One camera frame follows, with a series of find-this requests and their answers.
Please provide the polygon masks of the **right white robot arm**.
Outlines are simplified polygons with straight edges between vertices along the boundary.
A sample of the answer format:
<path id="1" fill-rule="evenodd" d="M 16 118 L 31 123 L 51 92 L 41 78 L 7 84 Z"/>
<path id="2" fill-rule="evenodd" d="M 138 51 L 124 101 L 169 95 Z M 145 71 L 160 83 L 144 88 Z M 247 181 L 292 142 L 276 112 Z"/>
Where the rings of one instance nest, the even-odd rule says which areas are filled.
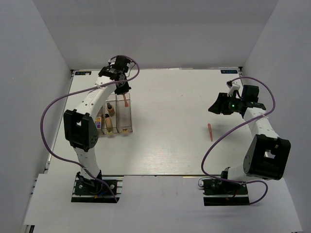
<path id="1" fill-rule="evenodd" d="M 227 167 L 221 174 L 219 187 L 224 193 L 232 193 L 237 182 L 255 179 L 280 180 L 283 177 L 291 149 L 289 140 L 282 139 L 272 128 L 264 104 L 258 102 L 259 87 L 227 82 L 228 93 L 220 93 L 209 111 L 215 114 L 241 114 L 247 123 L 253 140 L 243 163 Z"/>

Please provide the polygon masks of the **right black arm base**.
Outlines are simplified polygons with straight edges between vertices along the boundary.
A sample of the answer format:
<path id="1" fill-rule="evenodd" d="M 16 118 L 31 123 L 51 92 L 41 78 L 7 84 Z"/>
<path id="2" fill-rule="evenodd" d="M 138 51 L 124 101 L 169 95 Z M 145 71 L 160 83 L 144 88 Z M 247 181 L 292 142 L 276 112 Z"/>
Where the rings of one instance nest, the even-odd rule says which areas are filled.
<path id="1" fill-rule="evenodd" d="M 198 186 L 203 190 L 204 206 L 247 206 L 250 205 L 245 184 L 201 178 Z"/>

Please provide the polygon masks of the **beige foundation tube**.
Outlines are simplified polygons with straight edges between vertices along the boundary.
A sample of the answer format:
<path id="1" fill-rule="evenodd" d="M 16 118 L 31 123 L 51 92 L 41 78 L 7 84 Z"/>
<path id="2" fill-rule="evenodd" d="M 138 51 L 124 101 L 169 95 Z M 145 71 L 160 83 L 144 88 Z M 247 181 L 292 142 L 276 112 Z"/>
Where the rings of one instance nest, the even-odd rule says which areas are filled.
<path id="1" fill-rule="evenodd" d="M 104 115 L 104 122 L 107 129 L 113 128 L 113 123 L 109 114 Z"/>

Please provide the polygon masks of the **round foundation bottle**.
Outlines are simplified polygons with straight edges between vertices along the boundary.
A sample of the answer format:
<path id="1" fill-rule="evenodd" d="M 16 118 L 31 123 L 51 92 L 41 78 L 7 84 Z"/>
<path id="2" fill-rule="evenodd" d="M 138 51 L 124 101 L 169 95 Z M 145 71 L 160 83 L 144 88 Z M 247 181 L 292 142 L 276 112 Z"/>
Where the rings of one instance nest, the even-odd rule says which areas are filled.
<path id="1" fill-rule="evenodd" d="M 106 109 L 107 109 L 108 114 L 111 117 L 115 115 L 115 110 L 114 110 L 114 107 L 111 103 L 109 103 L 109 102 L 106 103 Z"/>

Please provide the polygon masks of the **colourful eyeshadow palette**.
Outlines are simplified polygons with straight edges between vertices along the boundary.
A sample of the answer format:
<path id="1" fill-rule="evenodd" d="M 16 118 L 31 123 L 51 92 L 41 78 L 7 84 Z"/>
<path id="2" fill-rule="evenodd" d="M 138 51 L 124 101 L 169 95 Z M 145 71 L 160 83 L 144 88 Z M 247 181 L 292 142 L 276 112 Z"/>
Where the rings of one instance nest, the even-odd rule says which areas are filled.
<path id="1" fill-rule="evenodd" d="M 102 128 L 102 117 L 101 116 L 96 117 L 95 124 L 96 124 L 97 129 Z"/>

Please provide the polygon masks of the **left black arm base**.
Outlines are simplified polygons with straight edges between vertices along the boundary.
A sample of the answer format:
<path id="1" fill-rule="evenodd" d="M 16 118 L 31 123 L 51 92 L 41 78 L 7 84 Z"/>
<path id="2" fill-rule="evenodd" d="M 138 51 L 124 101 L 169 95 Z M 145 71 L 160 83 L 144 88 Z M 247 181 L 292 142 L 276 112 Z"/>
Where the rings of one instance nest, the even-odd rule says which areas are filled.
<path id="1" fill-rule="evenodd" d="M 101 184 L 98 188 L 84 184 L 78 177 L 75 178 L 71 196 L 73 203 L 117 203 L 121 197 L 123 176 L 102 176 L 102 179 L 109 185 L 115 197 L 109 189 Z"/>

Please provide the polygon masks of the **pink makeup brush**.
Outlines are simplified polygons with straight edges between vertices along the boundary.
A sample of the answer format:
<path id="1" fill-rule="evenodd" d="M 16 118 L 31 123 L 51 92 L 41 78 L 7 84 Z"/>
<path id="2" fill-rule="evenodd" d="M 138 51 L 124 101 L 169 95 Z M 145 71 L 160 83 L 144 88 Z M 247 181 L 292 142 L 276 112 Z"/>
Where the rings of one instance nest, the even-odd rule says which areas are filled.
<path id="1" fill-rule="evenodd" d="M 123 100 L 124 100 L 124 106 L 125 106 L 125 107 L 129 107 L 129 103 L 128 103 L 128 101 L 127 101 L 126 95 L 123 94 L 122 96 L 123 96 Z"/>

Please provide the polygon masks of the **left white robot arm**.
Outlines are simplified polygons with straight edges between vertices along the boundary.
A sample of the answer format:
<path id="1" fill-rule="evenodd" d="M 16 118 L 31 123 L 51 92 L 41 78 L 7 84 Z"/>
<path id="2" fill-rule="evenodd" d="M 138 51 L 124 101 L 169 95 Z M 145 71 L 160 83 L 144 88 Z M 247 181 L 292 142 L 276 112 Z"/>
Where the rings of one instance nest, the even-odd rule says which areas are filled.
<path id="1" fill-rule="evenodd" d="M 103 187 L 94 149 L 99 139 L 95 119 L 112 93 L 122 95 L 129 92 L 131 87 L 126 74 L 133 62 L 127 56 L 113 57 L 98 73 L 94 89 L 87 92 L 75 109 L 64 112 L 65 139 L 76 152 L 82 165 L 80 176 L 87 179 L 86 188 L 93 194 L 99 193 Z"/>

